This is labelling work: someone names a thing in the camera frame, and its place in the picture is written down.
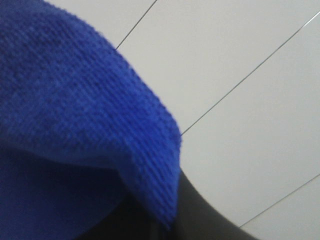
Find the blue towel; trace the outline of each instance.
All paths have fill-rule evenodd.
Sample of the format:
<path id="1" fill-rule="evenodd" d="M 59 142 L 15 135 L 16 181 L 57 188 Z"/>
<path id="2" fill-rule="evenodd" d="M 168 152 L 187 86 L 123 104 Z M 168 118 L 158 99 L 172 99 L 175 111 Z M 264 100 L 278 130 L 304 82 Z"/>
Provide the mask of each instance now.
<path id="1" fill-rule="evenodd" d="M 180 147 L 171 114 L 91 26 L 0 0 L 1 240 L 75 238 L 128 193 L 169 229 Z"/>

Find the black object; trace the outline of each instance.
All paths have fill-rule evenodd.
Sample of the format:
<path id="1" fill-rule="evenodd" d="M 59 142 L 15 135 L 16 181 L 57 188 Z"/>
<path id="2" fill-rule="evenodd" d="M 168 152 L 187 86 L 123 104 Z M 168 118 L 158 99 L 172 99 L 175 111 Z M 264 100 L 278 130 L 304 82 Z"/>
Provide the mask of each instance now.
<path id="1" fill-rule="evenodd" d="M 103 221 L 76 240 L 257 240 L 211 207 L 181 172 L 178 214 L 170 232 L 127 198 Z"/>

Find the blue microfiber cloth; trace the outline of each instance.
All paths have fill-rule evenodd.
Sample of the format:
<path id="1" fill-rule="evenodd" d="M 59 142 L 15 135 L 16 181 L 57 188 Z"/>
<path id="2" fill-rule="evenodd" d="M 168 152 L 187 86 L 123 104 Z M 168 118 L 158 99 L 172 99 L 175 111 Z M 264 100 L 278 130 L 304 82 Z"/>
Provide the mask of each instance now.
<path id="1" fill-rule="evenodd" d="M 169 229 L 180 146 L 171 114 L 91 26 L 0 0 L 1 240 L 75 238 L 128 193 Z"/>

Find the tile grout line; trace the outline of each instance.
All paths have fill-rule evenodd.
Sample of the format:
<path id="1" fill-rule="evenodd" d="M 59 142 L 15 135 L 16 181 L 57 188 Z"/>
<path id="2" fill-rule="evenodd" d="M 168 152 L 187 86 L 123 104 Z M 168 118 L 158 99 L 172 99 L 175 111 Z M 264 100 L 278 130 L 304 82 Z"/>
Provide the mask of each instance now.
<path id="1" fill-rule="evenodd" d="M 284 196 L 283 198 L 281 198 L 280 200 L 276 201 L 274 204 L 272 204 L 271 206 L 267 207 L 265 210 L 263 210 L 262 212 L 260 212 L 259 214 L 257 214 L 256 216 L 252 217 L 251 219 L 249 219 L 248 221 L 246 221 L 245 223 L 243 223 L 239 228 L 242 228 L 243 226 L 245 226 L 246 224 L 250 223 L 252 220 L 254 220 L 255 218 L 259 217 L 260 215 L 262 215 L 263 213 L 265 213 L 266 211 L 268 211 L 269 209 L 271 209 L 272 207 L 274 207 L 275 205 L 277 205 L 278 203 L 282 202 L 283 200 L 285 200 L 287 197 L 289 197 L 290 195 L 294 194 L 295 192 L 297 192 L 298 190 L 300 190 L 301 188 L 303 188 L 304 186 L 306 186 L 307 184 L 311 183 L 313 180 L 315 180 L 316 178 L 320 177 L 320 173 L 318 175 L 316 175 L 315 177 L 311 178 L 309 181 L 305 182 L 304 184 L 302 184 L 301 186 L 299 186 L 297 189 L 295 189 L 294 191 L 290 192 L 289 194 L 287 194 L 286 196 Z"/>
<path id="2" fill-rule="evenodd" d="M 310 20 L 308 20 L 303 26 L 301 26 L 293 35 L 291 35 L 284 43 L 277 47 L 265 60 L 263 60 L 258 66 L 256 66 L 247 76 L 245 76 L 237 85 L 235 85 L 230 91 L 228 91 L 219 101 L 217 101 L 209 110 L 207 110 L 201 117 L 199 117 L 191 126 L 189 126 L 181 135 L 185 134 L 191 129 L 197 122 L 199 122 L 207 113 L 209 113 L 215 106 L 217 106 L 226 96 L 228 96 L 233 90 L 235 90 L 244 80 L 246 80 L 252 73 L 254 73 L 262 64 L 264 64 L 269 58 L 271 58 L 280 48 L 282 48 L 287 42 L 289 42 L 298 32 L 300 32 L 305 26 L 307 26 L 314 18 L 320 14 L 318 11 Z"/>
<path id="3" fill-rule="evenodd" d="M 121 44 L 127 39 L 127 37 L 131 34 L 131 32 L 136 28 L 136 26 L 140 23 L 140 21 L 145 17 L 145 15 L 149 12 L 149 10 L 155 5 L 158 0 L 155 0 L 151 6 L 145 11 L 145 13 L 140 17 L 140 19 L 136 22 L 136 24 L 131 28 L 127 35 L 125 35 L 124 39 L 119 43 L 119 45 L 115 48 L 116 50 L 121 46 Z"/>

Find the white tile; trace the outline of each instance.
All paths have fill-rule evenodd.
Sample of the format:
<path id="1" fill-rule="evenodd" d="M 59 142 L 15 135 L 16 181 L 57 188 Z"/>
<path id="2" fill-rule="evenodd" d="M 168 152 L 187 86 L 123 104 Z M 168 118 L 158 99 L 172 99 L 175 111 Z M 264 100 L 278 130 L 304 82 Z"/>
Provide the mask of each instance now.
<path id="1" fill-rule="evenodd" d="M 318 0 L 158 0 L 119 50 L 184 131 L 319 9 Z"/>
<path id="2" fill-rule="evenodd" d="M 243 226 L 261 240 L 320 239 L 320 176 Z"/>
<path id="3" fill-rule="evenodd" d="M 124 39 L 154 0 L 47 0 L 94 26 L 115 47 Z"/>
<path id="4" fill-rule="evenodd" d="M 320 15 L 183 135 L 181 165 L 242 225 L 320 173 Z"/>

